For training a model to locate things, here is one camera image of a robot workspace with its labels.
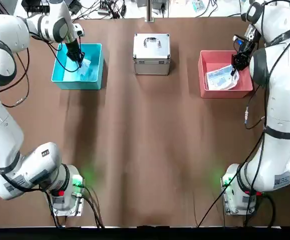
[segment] robotic arm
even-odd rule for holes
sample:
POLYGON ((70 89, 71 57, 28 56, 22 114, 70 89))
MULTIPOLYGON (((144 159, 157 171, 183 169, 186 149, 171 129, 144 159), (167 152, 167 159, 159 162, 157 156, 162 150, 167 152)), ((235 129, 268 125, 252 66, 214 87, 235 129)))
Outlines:
POLYGON ((253 159, 243 166, 232 164, 221 179, 223 187, 231 181, 224 193, 228 215, 245 215, 248 201, 248 213, 253 213, 256 197, 249 193, 257 168, 255 191, 270 192, 290 185, 290 46, 278 60, 290 44, 290 8, 285 4, 263 7, 262 3, 262 0, 246 2, 241 17, 250 21, 266 41, 265 48, 253 53, 249 70, 253 81, 259 85, 264 86, 269 77, 267 121, 263 142, 253 159))
MULTIPOLYGON (((68 57, 80 65, 84 54, 77 37, 84 34, 73 24, 62 0, 50 0, 50 15, 35 15, 24 19, 0 15, 0 87, 9 84, 17 73, 13 53, 26 49, 30 35, 48 42, 64 41, 68 57)), ((19 150, 24 135, 18 124, 0 102, 0 197, 10 200, 30 192, 39 185, 52 195, 54 212, 58 216, 80 215, 82 193, 77 187, 83 179, 73 165, 61 164, 61 154, 52 142, 40 145, 22 155, 19 150)))

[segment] brown table surface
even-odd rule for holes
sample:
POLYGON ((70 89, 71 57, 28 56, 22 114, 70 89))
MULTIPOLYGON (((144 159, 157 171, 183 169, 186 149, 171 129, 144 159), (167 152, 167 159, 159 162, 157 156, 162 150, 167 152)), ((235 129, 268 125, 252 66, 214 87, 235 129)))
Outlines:
MULTIPOLYGON (((46 142, 62 150, 63 162, 74 164, 93 186, 107 226, 194 226, 216 199, 220 177, 231 163, 241 163, 261 128, 245 130, 247 98, 202 99, 197 62, 201 50, 232 50, 232 36, 247 24, 239 18, 170 18, 83 20, 83 43, 101 43, 105 58, 100 91, 60 90, 51 79, 54 57, 43 42, 31 40, 30 95, 10 109, 25 134, 23 154, 46 142), (135 76, 134 33, 169 33, 172 66, 169 76, 135 76)), ((25 51, 21 53, 26 62, 25 51)), ((26 93, 19 87, 0 94, 14 103, 26 93)), ((250 121, 263 111, 262 92, 250 108, 250 121)), ((272 193, 276 225, 290 225, 290 186, 272 193)), ((253 225, 267 225, 271 209, 264 201, 253 225)), ((85 205, 70 226, 91 226, 85 205)), ((242 217, 226 217, 241 225, 242 217)), ((204 226, 222 225, 221 202, 204 226)), ((0 199, 0 228, 52 226, 40 192, 0 199)))

